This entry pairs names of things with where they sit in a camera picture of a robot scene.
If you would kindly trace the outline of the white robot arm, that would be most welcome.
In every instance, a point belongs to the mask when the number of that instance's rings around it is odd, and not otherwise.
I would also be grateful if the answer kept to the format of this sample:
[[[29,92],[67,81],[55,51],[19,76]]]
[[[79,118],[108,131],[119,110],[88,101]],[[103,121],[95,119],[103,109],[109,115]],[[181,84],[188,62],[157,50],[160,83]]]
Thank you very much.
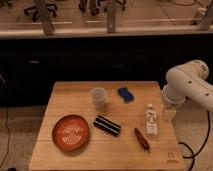
[[[176,110],[186,98],[190,98],[207,111],[213,111],[213,85],[206,81],[208,76],[209,67],[202,60],[192,60],[167,71],[167,84],[161,91],[164,123],[173,119]]]

